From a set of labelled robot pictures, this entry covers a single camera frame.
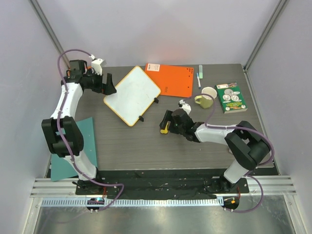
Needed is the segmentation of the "yellow whiteboard eraser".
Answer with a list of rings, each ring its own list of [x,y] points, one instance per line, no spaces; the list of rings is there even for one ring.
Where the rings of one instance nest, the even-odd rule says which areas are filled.
[[[160,129],[160,133],[161,134],[168,134],[168,126],[169,126],[169,123],[167,122],[165,128],[164,129]]]

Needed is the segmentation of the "whiteboard with yellow frame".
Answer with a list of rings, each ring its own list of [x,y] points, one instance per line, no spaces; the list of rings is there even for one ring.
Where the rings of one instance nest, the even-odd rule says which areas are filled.
[[[135,66],[116,86],[115,94],[103,102],[128,126],[134,126],[161,93],[144,70]]]

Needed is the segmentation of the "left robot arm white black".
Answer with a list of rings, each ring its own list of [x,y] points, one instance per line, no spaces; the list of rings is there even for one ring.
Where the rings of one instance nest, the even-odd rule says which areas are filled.
[[[108,73],[103,82],[103,66],[105,60],[92,59],[88,66],[84,60],[70,61],[70,69],[62,76],[61,95],[53,114],[41,122],[48,149],[52,154],[67,161],[78,174],[75,182],[80,192],[100,194],[104,190],[104,183],[99,176],[98,168],[84,152],[83,135],[75,121],[78,103],[84,90],[106,96],[117,92],[112,81],[112,74]]]

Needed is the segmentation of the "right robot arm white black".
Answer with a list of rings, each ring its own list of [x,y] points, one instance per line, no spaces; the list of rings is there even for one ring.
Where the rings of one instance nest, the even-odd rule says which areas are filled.
[[[234,156],[233,163],[220,176],[220,187],[230,193],[238,186],[238,181],[249,172],[263,165],[266,155],[274,155],[272,143],[249,122],[237,125],[210,125],[194,122],[183,109],[167,110],[159,124],[160,132],[182,135],[188,141],[212,142],[228,146]]]

